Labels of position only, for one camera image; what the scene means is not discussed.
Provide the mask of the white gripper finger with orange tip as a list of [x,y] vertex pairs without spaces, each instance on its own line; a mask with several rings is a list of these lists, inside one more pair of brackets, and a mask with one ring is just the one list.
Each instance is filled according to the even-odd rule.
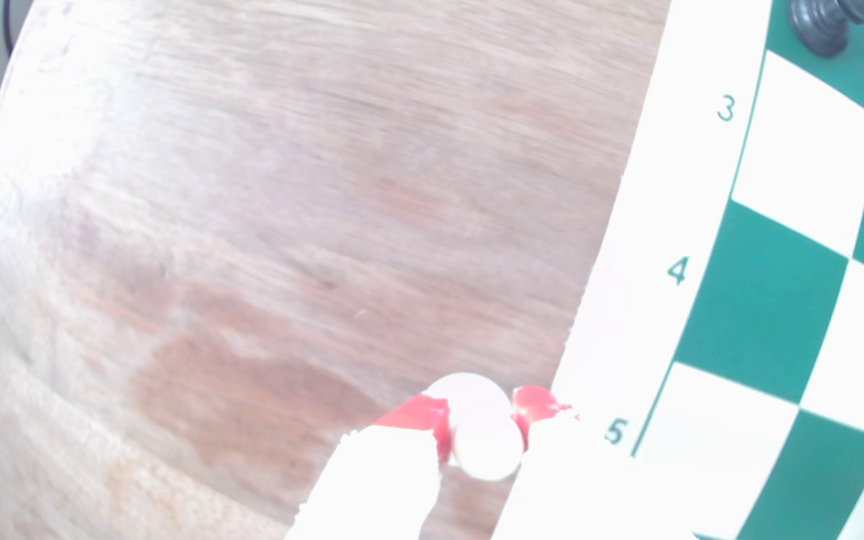
[[342,436],[286,539],[418,539],[451,450],[447,399],[414,395]]
[[515,388],[526,441],[492,539],[694,539],[676,491],[537,385]]

